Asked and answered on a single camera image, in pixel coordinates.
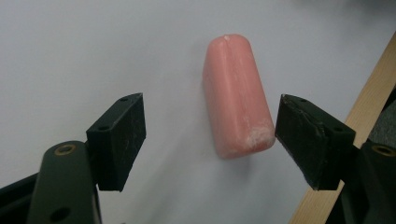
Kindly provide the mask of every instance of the wooden edge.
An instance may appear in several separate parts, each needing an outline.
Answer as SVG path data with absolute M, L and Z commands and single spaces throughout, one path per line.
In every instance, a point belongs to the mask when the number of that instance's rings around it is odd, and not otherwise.
M 368 78 L 346 118 L 346 125 L 356 131 L 354 145 L 360 148 L 367 140 L 390 93 L 396 86 L 396 33 Z M 290 223 L 325 223 L 344 183 L 338 190 L 308 189 L 291 217 Z

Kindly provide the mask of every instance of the black object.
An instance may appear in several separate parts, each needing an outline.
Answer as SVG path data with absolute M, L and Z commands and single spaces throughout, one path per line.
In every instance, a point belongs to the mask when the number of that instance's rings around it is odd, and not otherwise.
M 0 223 L 102 223 L 96 184 L 123 189 L 146 138 L 143 94 L 119 99 L 87 135 L 51 147 L 38 175 L 0 189 Z
M 316 190 L 346 184 L 327 223 L 396 223 L 396 149 L 352 144 L 355 132 L 303 98 L 282 95 L 276 137 Z

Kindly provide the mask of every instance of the pink cylindrical object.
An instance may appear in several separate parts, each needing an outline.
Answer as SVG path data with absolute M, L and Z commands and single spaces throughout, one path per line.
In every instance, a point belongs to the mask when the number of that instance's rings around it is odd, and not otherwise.
M 207 48 L 203 80 L 220 157 L 242 157 L 274 144 L 274 123 L 246 38 L 224 35 L 214 39 Z

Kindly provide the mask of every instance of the white surface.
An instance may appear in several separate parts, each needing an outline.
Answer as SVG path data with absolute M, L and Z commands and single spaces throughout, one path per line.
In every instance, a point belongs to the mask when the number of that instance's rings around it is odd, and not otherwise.
M 201 86 L 205 49 L 253 47 L 273 120 L 281 93 L 347 117 L 396 28 L 396 2 L 8 1 L 0 3 L 0 187 L 144 93 L 147 139 L 105 223 L 286 223 L 307 185 L 286 150 L 214 152 Z

